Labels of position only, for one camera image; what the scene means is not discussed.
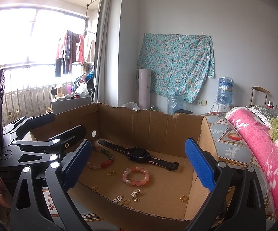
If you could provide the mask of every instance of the window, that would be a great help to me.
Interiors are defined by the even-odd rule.
[[[55,57],[61,33],[83,34],[85,20],[60,11],[41,8],[0,10],[0,68],[5,70],[6,92],[28,87],[75,81],[81,66],[72,74],[55,78]]]

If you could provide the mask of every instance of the watch strap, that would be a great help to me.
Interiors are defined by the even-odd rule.
[[[169,171],[172,170],[177,170],[179,167],[179,163],[178,162],[169,162],[169,161],[164,161],[155,157],[149,157],[148,160],[146,161],[148,163],[152,163],[161,167],[166,168]]]
[[[127,151],[129,150],[129,149],[126,148],[126,147],[122,147],[122,146],[119,146],[119,145],[116,145],[116,144],[107,142],[107,141],[105,141],[105,140],[99,140],[98,143],[99,143],[100,145],[105,146],[105,147],[108,147],[108,148],[111,148],[111,149],[113,149],[113,150],[119,151],[119,152],[121,152],[121,153],[123,153],[123,154],[125,154],[125,155],[126,155]]]

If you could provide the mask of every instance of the white plastic bag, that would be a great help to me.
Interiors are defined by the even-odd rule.
[[[80,94],[81,97],[85,97],[89,94],[88,85],[85,83],[77,83],[78,88],[75,90],[75,93]]]
[[[135,102],[129,102],[129,103],[126,103],[124,105],[122,105],[122,107],[127,107],[127,108],[130,108],[130,109],[133,109],[133,110],[140,110],[140,108],[138,107],[138,104],[135,103]]]

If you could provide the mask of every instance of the gold jewelry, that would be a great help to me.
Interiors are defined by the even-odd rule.
[[[96,193],[98,193],[100,191],[100,189],[98,189],[98,187],[92,187],[91,189]]]
[[[180,196],[180,200],[181,200],[181,201],[187,201],[187,197],[186,197],[185,195],[181,195],[181,196]]]
[[[120,200],[120,203],[121,203],[122,206],[132,208],[131,205],[130,205],[130,199]]]
[[[133,201],[140,201],[140,199],[137,198],[137,195],[138,195],[138,194],[140,194],[140,189],[136,189],[136,190],[131,194],[132,200],[133,200]]]
[[[117,198],[115,198],[114,200],[113,200],[113,202],[116,202],[116,203],[118,203],[120,200],[122,200],[124,198],[124,196],[118,196]]]
[[[115,176],[116,172],[113,170],[113,172],[109,172],[109,174],[107,174],[108,176]]]

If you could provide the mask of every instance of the blue gripper pad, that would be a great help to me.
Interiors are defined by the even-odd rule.
[[[214,171],[203,156],[201,149],[198,147],[199,146],[197,146],[193,139],[188,139],[185,142],[185,152],[189,161],[196,171],[202,185],[211,192],[215,187]]]
[[[69,157],[67,154],[61,161],[62,167],[62,188],[67,191],[73,188],[84,169],[87,161],[92,153],[92,144],[88,140],[84,140],[75,152]]]

